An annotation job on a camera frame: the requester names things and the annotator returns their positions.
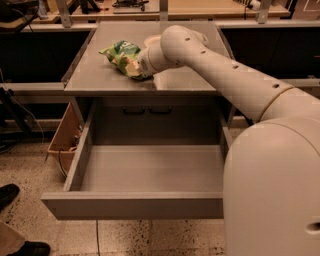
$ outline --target person's foot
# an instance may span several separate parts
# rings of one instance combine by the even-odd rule
[[[26,241],[19,251],[8,256],[48,256],[49,254],[50,246],[48,244]]]
[[[19,187],[15,184],[0,187],[0,211],[15,199],[19,191]]]

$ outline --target tiled floor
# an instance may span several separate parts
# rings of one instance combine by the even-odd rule
[[[51,255],[97,255],[96,221],[58,221],[40,201],[62,190],[64,177],[45,143],[19,143],[0,155],[0,186],[21,191],[0,218],[29,241],[44,241]],[[225,255],[223,220],[98,221],[101,255]]]

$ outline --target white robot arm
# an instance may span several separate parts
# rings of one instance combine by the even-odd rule
[[[140,72],[188,66],[255,124],[225,163],[228,256],[320,255],[320,101],[219,55],[207,38],[171,26],[143,50]]]

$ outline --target snack bag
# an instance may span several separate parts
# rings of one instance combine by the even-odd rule
[[[137,67],[137,56],[140,48],[135,44],[122,40],[112,46],[99,51],[100,54],[105,55],[109,62],[115,65],[124,75],[137,80],[147,78],[143,75]]]

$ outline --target open drawer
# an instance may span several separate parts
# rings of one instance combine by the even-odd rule
[[[222,218],[223,120],[213,96],[96,98],[57,219]]]

